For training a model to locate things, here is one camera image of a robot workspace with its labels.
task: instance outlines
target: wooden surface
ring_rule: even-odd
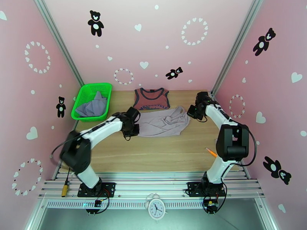
[[[187,111],[191,104],[195,104],[198,92],[170,91],[170,108],[181,105]],[[108,115],[125,112],[133,104],[134,91],[113,91]],[[76,130],[86,130],[98,123],[79,121]],[[117,132],[94,147],[91,166],[95,172],[205,171],[215,159],[205,148],[215,152],[217,137],[218,128],[210,118],[206,123],[191,118],[180,136],[135,136],[125,141],[122,132]],[[65,167],[63,165],[61,171],[66,171]]]

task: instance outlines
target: garment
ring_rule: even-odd
[[[94,100],[84,103],[76,108],[76,112],[81,117],[96,117],[105,113],[107,98],[103,97],[99,91],[96,92]]]
[[[143,88],[135,90],[134,108],[138,110],[168,109],[170,104],[167,98],[168,90],[164,88],[145,90]]]
[[[183,107],[176,109],[160,110],[141,113],[139,136],[143,137],[165,137],[180,135],[189,124],[190,117]]]

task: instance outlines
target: alarm clock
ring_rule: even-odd
[[[148,210],[149,216],[156,221],[162,219],[166,213],[164,202],[157,194],[153,195],[151,201],[147,201],[147,198],[145,208]]]

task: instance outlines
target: black mounting plate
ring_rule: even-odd
[[[78,197],[108,197],[106,189],[110,193],[110,198],[114,197],[116,183],[114,182],[100,182],[99,188],[96,191],[90,190],[84,183],[80,184]]]
[[[186,190],[186,193],[190,197],[204,197],[205,194],[207,197],[216,197],[216,194],[219,195],[219,197],[225,196],[225,190],[223,187],[223,184],[212,184],[210,183],[206,190],[202,190],[201,182],[188,182],[188,189]]]

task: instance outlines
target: green plastic basket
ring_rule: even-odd
[[[80,115],[75,111],[75,109],[84,103],[92,101],[97,91],[99,91],[101,95],[103,97],[106,97],[108,100],[105,113],[97,117],[80,117]],[[73,110],[71,111],[71,117],[75,120],[80,120],[83,122],[94,122],[94,121],[105,120],[107,118],[109,111],[111,91],[112,91],[112,85],[109,83],[94,83],[82,86],[78,93],[76,102],[74,103]]]

